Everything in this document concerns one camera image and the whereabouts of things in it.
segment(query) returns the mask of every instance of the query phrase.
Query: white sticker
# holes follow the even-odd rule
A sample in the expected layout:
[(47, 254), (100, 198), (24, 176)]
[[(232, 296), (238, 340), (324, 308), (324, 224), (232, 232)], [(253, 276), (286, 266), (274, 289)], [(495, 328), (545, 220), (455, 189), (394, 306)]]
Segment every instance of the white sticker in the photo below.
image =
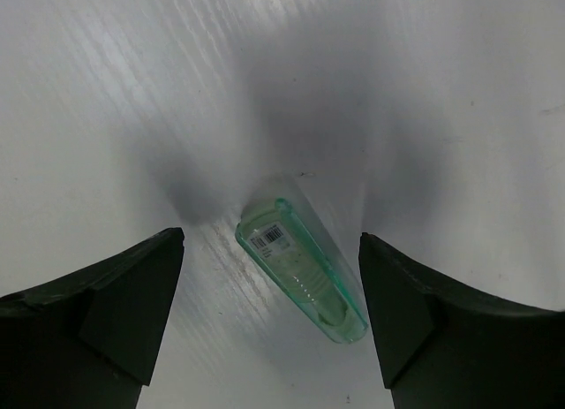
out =
[(258, 229), (249, 236), (247, 241), (263, 259), (296, 249), (294, 239), (278, 222), (270, 223)]

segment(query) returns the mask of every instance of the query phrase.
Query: barcode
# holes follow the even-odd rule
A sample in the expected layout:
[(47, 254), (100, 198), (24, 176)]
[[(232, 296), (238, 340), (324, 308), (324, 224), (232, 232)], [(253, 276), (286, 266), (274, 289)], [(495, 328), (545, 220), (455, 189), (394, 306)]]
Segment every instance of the barcode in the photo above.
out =
[(275, 240), (278, 240), (282, 236), (283, 233), (281, 232), (281, 230), (279, 230), (279, 227), (276, 225), (269, 228), (267, 232), (265, 232), (265, 234), (263, 235), (263, 237), (265, 237), (265, 240), (269, 244), (271, 244)]
[(261, 249), (271, 243), (274, 243), (283, 235), (284, 234), (280, 230), (280, 228), (277, 225), (275, 225), (275, 226), (271, 226), (268, 230), (263, 232), (263, 234), (260, 237), (253, 237), (251, 239), (251, 242), (253, 243), (255, 248)]

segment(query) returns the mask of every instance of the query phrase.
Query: barcode label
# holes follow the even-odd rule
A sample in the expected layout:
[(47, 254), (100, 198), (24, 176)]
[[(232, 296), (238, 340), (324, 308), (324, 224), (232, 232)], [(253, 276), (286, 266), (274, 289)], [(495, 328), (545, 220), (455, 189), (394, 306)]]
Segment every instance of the barcode label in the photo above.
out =
[(265, 259), (295, 248), (294, 240), (280, 223), (270, 224), (257, 230), (249, 238), (249, 242)]

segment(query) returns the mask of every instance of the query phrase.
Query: white corrugated plastic sheet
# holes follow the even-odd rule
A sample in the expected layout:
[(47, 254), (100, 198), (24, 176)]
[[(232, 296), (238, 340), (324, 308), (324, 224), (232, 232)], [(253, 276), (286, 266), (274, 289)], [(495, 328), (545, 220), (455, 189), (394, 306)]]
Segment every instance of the white corrugated plastic sheet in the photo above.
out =
[(390, 408), (233, 238), (296, 176), (361, 231), (565, 307), (565, 0), (0, 0), (0, 293), (174, 225), (185, 265), (140, 408)]

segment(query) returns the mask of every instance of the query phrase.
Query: scratch mark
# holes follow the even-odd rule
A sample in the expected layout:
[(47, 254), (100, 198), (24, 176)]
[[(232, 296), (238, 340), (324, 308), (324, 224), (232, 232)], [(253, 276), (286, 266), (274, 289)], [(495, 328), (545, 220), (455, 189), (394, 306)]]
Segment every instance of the scratch mark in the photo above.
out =
[(552, 107), (551, 109), (542, 110), (539, 113), (539, 115), (540, 116), (551, 116), (551, 115), (556, 115), (558, 113), (563, 113), (563, 112), (565, 112), (565, 103), (560, 104), (559, 106)]
[(463, 142), (463, 137), (455, 136), (455, 137), (445, 137), (441, 139), (441, 142), (444, 144), (456, 144), (457, 142)]
[(557, 159), (555, 162), (546, 166), (545, 170), (550, 170), (550, 169), (554, 168), (555, 166), (557, 166), (558, 164), (563, 163), (563, 161), (565, 161), (565, 157), (561, 157), (561, 158)]

